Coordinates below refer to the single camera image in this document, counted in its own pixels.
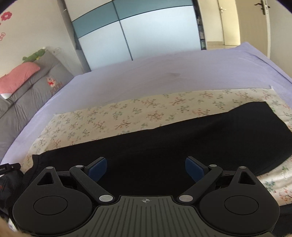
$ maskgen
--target door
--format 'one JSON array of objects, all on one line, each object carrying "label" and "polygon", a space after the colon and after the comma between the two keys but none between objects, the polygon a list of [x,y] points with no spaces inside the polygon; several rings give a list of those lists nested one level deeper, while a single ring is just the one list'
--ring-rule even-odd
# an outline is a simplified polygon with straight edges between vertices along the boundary
[{"label": "door", "polygon": [[270,58],[271,35],[267,1],[235,0],[235,2],[239,20],[240,41],[249,42]]},{"label": "door", "polygon": [[239,21],[235,0],[218,0],[225,45],[240,45]]}]

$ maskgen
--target grooved plate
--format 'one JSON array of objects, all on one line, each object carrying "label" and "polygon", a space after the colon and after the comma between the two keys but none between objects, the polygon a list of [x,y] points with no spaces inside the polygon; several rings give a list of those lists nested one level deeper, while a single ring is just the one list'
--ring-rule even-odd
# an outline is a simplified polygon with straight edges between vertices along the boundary
[{"label": "grooved plate", "polygon": [[[178,205],[170,196],[122,196],[113,205],[100,206],[92,219],[64,237],[228,236],[211,229],[191,206]],[[263,237],[273,237],[266,233]]]}]

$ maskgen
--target red flower decal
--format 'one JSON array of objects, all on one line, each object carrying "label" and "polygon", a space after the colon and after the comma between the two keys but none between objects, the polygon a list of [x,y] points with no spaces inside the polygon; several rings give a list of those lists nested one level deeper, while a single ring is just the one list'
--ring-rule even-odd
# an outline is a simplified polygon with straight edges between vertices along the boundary
[{"label": "red flower decal", "polygon": [[11,18],[11,16],[12,16],[12,13],[11,12],[4,12],[3,13],[3,15],[1,16],[1,20],[3,21],[3,20],[8,20],[8,19],[10,19]]},{"label": "red flower decal", "polygon": [[4,36],[6,35],[5,32],[2,32],[1,35],[0,35],[0,41],[4,38]]}]

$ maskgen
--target plush toy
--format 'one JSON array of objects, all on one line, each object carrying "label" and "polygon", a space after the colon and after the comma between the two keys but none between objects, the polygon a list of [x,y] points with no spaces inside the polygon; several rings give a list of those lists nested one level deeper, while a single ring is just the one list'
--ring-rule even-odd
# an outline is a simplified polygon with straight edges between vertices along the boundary
[{"label": "plush toy", "polygon": [[41,56],[43,56],[45,53],[45,49],[40,49],[36,53],[28,56],[28,57],[23,57],[22,60],[23,62],[34,62],[35,60],[39,59]]}]

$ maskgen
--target crosshair symbol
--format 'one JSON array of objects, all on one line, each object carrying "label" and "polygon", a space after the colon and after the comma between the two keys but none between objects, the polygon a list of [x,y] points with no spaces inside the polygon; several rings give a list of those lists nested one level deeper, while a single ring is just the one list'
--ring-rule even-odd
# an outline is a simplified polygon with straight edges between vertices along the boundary
[{"label": "crosshair symbol", "polygon": [[148,203],[148,202],[150,202],[150,201],[152,201],[152,200],[149,200],[148,198],[144,198],[143,200],[141,200],[142,202],[144,202],[144,203]]}]

